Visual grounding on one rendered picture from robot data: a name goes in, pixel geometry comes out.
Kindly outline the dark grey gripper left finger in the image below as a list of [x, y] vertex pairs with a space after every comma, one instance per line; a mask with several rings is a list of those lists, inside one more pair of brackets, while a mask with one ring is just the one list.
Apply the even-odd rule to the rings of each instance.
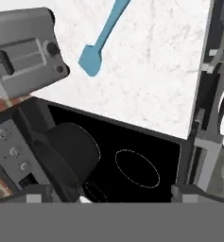
[[53, 201], [52, 192], [50, 185], [33, 184], [21, 192], [1, 198], [0, 203], [50, 203]]

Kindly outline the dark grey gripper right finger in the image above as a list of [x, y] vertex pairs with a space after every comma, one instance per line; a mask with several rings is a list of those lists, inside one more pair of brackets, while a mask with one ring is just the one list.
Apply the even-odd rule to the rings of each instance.
[[178, 187], [176, 185], [171, 186], [172, 202], [178, 203], [213, 203], [224, 202], [224, 198], [209, 195], [201, 189], [185, 185]]

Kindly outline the black pot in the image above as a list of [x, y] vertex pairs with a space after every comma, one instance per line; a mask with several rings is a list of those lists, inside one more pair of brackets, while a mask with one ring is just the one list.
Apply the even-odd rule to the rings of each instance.
[[95, 169], [100, 151], [82, 127], [62, 123], [46, 132], [32, 130], [31, 147], [62, 202], [76, 202]]

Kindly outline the blue spatula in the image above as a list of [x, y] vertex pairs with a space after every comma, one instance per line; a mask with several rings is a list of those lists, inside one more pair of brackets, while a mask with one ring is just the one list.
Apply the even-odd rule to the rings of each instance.
[[84, 46], [78, 64], [88, 76], [95, 77], [99, 72], [102, 63], [102, 48], [129, 2], [130, 0], [115, 0], [110, 15], [95, 41], [95, 44], [86, 44]]

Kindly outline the grey stove control panel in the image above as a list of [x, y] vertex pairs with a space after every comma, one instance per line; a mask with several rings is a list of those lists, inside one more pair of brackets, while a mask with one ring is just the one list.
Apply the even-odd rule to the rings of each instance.
[[[5, 121], [0, 124], [1, 129], [8, 129], [11, 132], [11, 136], [7, 140], [0, 139], [0, 165], [16, 187], [21, 190], [34, 182], [49, 184], [50, 181], [43, 173], [38, 161], [15, 123], [11, 119]], [[13, 147], [21, 149], [21, 154], [18, 157], [13, 157], [9, 154], [9, 151]], [[23, 162], [30, 163], [29, 170], [22, 171], [20, 169], [20, 165]]]

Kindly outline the black hob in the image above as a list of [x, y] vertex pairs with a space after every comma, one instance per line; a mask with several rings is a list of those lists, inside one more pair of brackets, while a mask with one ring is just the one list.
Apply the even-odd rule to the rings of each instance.
[[93, 202], [169, 202], [181, 146], [145, 130], [88, 112], [49, 105], [57, 124], [69, 122], [94, 138], [99, 162], [83, 185]]

